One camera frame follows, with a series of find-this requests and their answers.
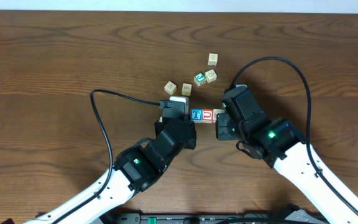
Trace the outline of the blue letter T block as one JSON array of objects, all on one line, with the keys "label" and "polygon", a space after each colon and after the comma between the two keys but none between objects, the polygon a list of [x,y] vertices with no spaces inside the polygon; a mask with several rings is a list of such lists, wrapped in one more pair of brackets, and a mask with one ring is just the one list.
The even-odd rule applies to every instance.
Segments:
[{"label": "blue letter T block", "polygon": [[201,123],[202,122],[202,109],[191,109],[190,113],[190,119],[195,123]]}]

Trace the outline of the plain wooden block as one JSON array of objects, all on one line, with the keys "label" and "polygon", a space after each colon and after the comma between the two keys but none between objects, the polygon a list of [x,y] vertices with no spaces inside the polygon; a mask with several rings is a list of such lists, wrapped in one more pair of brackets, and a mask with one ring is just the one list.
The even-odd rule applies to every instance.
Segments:
[{"label": "plain wooden block", "polygon": [[216,66],[218,62],[218,54],[210,53],[208,55],[208,65]]},{"label": "plain wooden block", "polygon": [[223,114],[225,112],[226,112],[226,110],[224,110],[224,109],[214,109],[213,110],[213,122],[215,123],[218,120],[218,114]]}]

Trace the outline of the red letter U block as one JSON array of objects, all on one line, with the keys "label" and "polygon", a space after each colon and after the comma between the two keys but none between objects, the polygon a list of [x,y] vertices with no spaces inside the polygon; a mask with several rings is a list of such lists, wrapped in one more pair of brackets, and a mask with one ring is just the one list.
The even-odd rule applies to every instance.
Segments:
[{"label": "red letter U block", "polygon": [[214,121],[214,110],[202,109],[201,122],[213,123],[213,121]]}]

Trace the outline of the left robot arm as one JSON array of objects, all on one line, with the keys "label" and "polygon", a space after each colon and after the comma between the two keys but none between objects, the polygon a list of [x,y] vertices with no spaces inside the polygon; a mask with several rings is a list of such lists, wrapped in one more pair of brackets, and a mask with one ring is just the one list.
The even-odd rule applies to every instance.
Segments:
[{"label": "left robot arm", "polygon": [[151,187],[182,149],[196,146],[194,122],[169,119],[156,125],[161,125],[162,130],[154,140],[144,147],[138,144],[122,151],[112,169],[96,182],[58,208],[28,222],[91,223]]}]

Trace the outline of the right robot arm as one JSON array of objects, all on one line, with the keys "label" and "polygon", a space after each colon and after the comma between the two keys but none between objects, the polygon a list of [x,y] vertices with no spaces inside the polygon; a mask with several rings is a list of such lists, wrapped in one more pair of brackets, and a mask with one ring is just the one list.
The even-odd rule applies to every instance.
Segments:
[{"label": "right robot arm", "polygon": [[358,223],[356,196],[322,161],[301,132],[287,119],[236,120],[216,117],[219,140],[237,140],[238,150],[295,185],[329,223]]}]

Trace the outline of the yellow tinted wooden block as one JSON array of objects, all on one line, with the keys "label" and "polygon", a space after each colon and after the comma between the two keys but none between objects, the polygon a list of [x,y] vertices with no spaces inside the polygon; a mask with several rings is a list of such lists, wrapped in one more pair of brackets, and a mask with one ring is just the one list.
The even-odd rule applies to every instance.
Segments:
[{"label": "yellow tinted wooden block", "polygon": [[191,90],[192,90],[192,84],[184,83],[182,85],[181,94],[183,96],[190,96],[191,95]]}]

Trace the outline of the wooden block left upper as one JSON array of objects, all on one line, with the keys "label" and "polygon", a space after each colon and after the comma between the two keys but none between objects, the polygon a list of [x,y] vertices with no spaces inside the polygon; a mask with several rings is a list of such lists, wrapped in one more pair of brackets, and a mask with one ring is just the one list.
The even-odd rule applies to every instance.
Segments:
[{"label": "wooden block left upper", "polygon": [[169,95],[173,95],[176,90],[177,90],[177,85],[174,84],[173,82],[169,81],[165,86],[164,86],[164,90],[169,94]]}]

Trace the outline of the green letter J block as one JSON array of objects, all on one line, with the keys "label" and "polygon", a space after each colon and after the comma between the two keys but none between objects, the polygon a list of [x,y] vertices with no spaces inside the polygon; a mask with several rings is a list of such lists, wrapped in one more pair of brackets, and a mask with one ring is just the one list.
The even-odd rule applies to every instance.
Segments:
[{"label": "green letter J block", "polygon": [[197,86],[201,86],[206,82],[206,77],[203,72],[199,72],[194,76],[194,82]]}]

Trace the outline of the wooden block beside green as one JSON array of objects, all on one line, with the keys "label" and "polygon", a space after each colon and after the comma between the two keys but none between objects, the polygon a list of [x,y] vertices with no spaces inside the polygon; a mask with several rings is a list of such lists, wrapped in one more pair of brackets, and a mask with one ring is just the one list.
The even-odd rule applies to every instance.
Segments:
[{"label": "wooden block beside green", "polygon": [[213,69],[206,71],[204,74],[208,83],[215,81],[218,77]]}]

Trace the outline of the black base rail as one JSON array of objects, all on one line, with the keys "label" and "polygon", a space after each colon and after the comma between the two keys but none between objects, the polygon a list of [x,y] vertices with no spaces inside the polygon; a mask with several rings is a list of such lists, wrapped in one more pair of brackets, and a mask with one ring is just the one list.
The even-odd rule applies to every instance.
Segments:
[{"label": "black base rail", "polygon": [[91,224],[105,224],[105,223],[128,223],[128,224],[213,224],[226,220],[237,218],[256,218],[258,220],[263,218],[278,218],[294,220],[299,222],[309,223],[327,223],[326,219],[321,215],[311,216],[304,210],[294,211],[292,214],[284,215],[269,215],[268,213],[246,213],[246,214],[226,214],[226,215],[158,215],[158,214],[140,214],[140,213],[111,213],[102,215],[95,219]]}]

